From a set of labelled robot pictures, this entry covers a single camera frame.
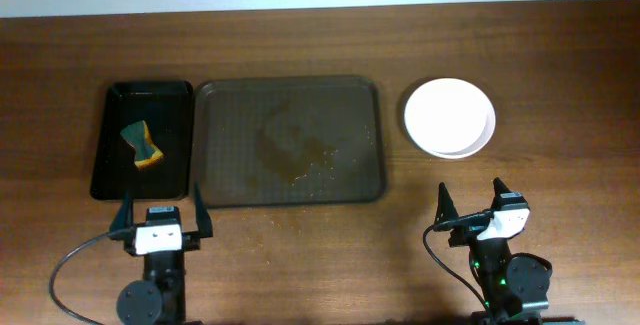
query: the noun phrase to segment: gray tray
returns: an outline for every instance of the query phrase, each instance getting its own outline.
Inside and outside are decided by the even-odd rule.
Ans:
[[[384,192],[368,79],[216,81],[198,92],[194,121],[190,178],[208,207],[370,202]]]

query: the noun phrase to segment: wooden table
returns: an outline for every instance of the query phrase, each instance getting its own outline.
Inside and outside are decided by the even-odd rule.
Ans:
[[[111,83],[329,74],[378,86],[386,195],[211,211],[215,238],[187,256],[190,319],[362,324],[480,310],[420,238],[439,182],[466,214],[489,206],[500,176],[532,209],[512,250],[555,266],[546,314],[640,321],[640,0],[597,0],[0,20],[0,322],[71,323],[47,281],[118,208],[89,196]],[[400,130],[407,89],[436,77],[477,84],[496,108],[493,139],[469,159],[428,156]],[[193,229],[190,200],[177,204]],[[431,241],[471,279],[466,249]],[[58,293],[115,323],[116,297],[141,269],[99,244],[63,269]]]

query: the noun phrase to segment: brown tabletop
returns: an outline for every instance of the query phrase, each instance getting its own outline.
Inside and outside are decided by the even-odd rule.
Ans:
[[[490,205],[500,176],[532,210],[512,251],[554,264],[546,314],[640,322],[639,0],[0,20],[0,322],[72,323],[47,281],[118,208],[89,196],[111,83],[333,74],[377,84],[386,195],[211,211],[215,237],[187,254],[189,319],[362,324],[478,311],[421,235],[439,182],[466,214]],[[436,77],[469,80],[493,101],[496,133],[471,158],[433,158],[401,131],[407,89]],[[177,204],[193,229],[191,201]],[[431,242],[472,280],[466,249],[442,234]],[[57,290],[116,323],[116,298],[141,273],[141,259],[102,243],[69,262]]]

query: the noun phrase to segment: black tray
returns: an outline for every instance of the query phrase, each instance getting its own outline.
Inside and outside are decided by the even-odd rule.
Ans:
[[[91,196],[99,200],[178,199],[187,194],[193,90],[185,81],[117,83],[109,88],[93,168]],[[140,171],[135,151],[120,136],[127,125],[145,120],[164,154]]]
[[[378,111],[362,77],[212,82],[196,96],[191,181],[216,208],[374,201]]]

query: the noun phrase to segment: sponge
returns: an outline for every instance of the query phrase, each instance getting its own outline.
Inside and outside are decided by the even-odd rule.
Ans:
[[[138,170],[144,170],[162,160],[162,151],[151,140],[147,123],[142,120],[120,131],[120,136],[136,151],[134,164]]]

